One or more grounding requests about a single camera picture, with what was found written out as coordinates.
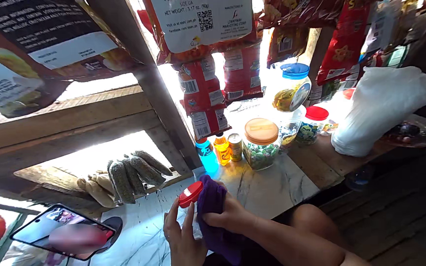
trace marble counter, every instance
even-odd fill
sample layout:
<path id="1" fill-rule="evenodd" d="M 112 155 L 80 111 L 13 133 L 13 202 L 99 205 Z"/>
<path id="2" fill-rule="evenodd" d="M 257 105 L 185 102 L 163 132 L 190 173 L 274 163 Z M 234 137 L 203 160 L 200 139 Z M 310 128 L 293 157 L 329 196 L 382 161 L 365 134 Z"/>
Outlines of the marble counter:
<path id="1" fill-rule="evenodd" d="M 162 231 L 163 213 L 167 212 L 175 197 L 204 174 L 203 167 L 194 170 L 194 176 L 156 193 L 125 204 L 102 216 L 102 221 L 119 216 L 124 227 L 116 243 L 102 254 L 95 255 L 92 266 L 170 265 L 169 244 Z M 275 164 L 265 170 L 253 171 L 245 160 L 230 162 L 216 173 L 213 179 L 226 184 L 228 191 L 252 213 L 272 219 L 319 189 L 287 156 L 279 156 Z M 185 212 L 178 212 L 182 224 Z"/>

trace beverage can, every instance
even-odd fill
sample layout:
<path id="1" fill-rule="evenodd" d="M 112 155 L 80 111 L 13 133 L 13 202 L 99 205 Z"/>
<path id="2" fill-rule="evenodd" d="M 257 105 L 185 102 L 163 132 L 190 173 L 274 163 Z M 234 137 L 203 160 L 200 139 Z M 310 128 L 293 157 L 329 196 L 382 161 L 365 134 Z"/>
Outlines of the beverage can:
<path id="1" fill-rule="evenodd" d="M 231 160 L 240 161 L 242 159 L 242 140 L 238 133 L 233 133 L 228 136 L 231 150 Z"/>

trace hanging snack bag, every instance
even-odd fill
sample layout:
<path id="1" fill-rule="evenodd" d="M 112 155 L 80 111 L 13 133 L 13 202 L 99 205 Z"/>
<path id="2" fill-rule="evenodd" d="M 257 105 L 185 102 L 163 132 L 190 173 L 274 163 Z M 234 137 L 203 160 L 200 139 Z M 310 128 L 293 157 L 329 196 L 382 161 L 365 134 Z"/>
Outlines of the hanging snack bag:
<path id="1" fill-rule="evenodd" d="M 259 29 L 285 25 L 334 27 L 342 7 L 343 0 L 264 0 Z"/>
<path id="2" fill-rule="evenodd" d="M 196 140 L 231 129 L 224 116 L 224 109 L 192 113 L 191 118 Z"/>
<path id="3" fill-rule="evenodd" d="M 259 78 L 259 45 L 228 51 L 223 55 L 226 102 L 249 95 L 260 97 L 262 91 Z"/>
<path id="4" fill-rule="evenodd" d="M 303 54 L 307 49 L 309 32 L 310 29 L 307 27 L 274 28 L 267 55 L 267 68 L 274 63 Z"/>
<path id="5" fill-rule="evenodd" d="M 358 64 L 368 15 L 369 4 L 360 0 L 345 1 L 337 28 L 318 71 L 318 85 L 351 74 L 351 68 Z"/>
<path id="6" fill-rule="evenodd" d="M 256 36 L 251 0 L 143 0 L 159 47 L 157 64 L 248 47 Z"/>
<path id="7" fill-rule="evenodd" d="M 220 82 L 214 74 L 214 60 L 211 55 L 189 63 L 174 65 L 178 71 L 180 86 L 184 92 L 186 115 L 226 108 Z"/>
<path id="8" fill-rule="evenodd" d="M 0 1 L 0 112 L 50 105 L 73 81 L 132 71 L 134 61 L 82 0 Z"/>

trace purple cloth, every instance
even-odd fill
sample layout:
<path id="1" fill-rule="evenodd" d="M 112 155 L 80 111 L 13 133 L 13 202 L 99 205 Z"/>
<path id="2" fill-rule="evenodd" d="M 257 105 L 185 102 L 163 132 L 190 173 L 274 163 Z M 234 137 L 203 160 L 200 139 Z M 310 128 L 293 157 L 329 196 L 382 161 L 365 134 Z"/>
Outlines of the purple cloth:
<path id="1" fill-rule="evenodd" d="M 227 191 L 213 181 L 209 175 L 202 175 L 200 181 L 203 183 L 203 190 L 198 196 L 196 219 L 200 225 L 206 247 L 223 255 L 231 264 L 239 265 L 245 237 L 220 227 L 209 226 L 203 220 L 203 215 L 206 213 L 223 213 L 223 203 Z"/>

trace hand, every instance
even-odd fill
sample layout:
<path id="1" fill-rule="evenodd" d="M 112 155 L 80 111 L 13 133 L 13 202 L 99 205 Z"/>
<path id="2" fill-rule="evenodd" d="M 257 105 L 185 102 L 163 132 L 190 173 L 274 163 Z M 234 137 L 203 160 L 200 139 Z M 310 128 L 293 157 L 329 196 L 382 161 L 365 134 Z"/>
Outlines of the hand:
<path id="1" fill-rule="evenodd" d="M 195 205 L 193 202 L 188 207 L 182 229 L 177 222 L 178 197 L 164 214 L 164 236 L 170 245 L 170 260 L 172 266 L 201 266 L 205 262 L 206 248 L 201 239 L 193 238 L 193 215 Z"/>
<path id="2" fill-rule="evenodd" d="M 226 188 L 223 182 L 216 181 Z M 257 217 L 247 211 L 241 203 L 229 192 L 226 193 L 222 214 L 204 214 L 203 220 L 210 226 L 225 228 L 229 232 L 244 234 L 244 230 L 249 229 L 256 223 Z"/>

